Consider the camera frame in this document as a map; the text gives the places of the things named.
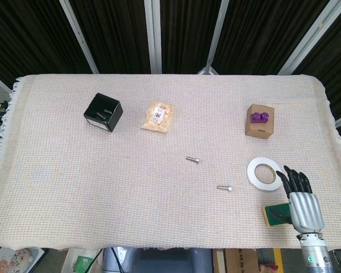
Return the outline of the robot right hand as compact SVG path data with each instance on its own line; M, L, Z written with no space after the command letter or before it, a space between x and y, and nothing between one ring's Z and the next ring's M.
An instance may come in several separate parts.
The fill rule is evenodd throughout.
M302 172L284 166L286 173L277 171L281 179L286 196L290 215L283 215L271 210L274 217L284 223L293 225L301 234L319 233L325 227L321 208L316 195L313 193L309 179Z

